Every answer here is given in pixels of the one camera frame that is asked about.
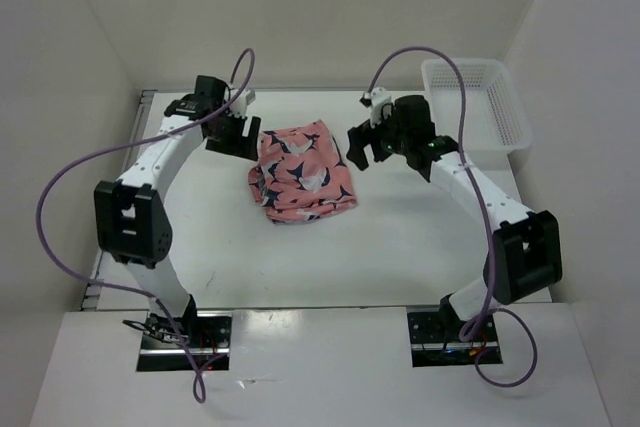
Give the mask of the pink shark print shorts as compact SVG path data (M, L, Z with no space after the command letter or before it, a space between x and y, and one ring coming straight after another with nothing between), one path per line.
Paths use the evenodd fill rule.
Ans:
M257 153L248 185L272 223L314 222L358 206L349 168L323 121L262 131Z

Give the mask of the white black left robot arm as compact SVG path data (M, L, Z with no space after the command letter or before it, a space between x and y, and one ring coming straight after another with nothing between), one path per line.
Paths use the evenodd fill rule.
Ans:
M157 141L150 143L117 180L94 190L99 247L123 265L144 291L150 307L141 329L185 347L200 323L195 300L170 260L173 229L164 199L178 172L200 146L254 160L261 120L248 117L255 93L216 77L200 76L193 92L164 110Z

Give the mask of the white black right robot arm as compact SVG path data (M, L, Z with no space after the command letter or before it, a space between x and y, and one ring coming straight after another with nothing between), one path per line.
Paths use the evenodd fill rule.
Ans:
M421 95L393 99L383 88L366 92L361 104L369 120L348 132L347 158L359 170L372 160L402 156L428 183L450 197L485 230L488 253L481 276L445 296L439 306L440 332L468 339L491 310L510 305L558 283L563 276L559 223L549 211L535 212L489 179L460 149L436 132Z

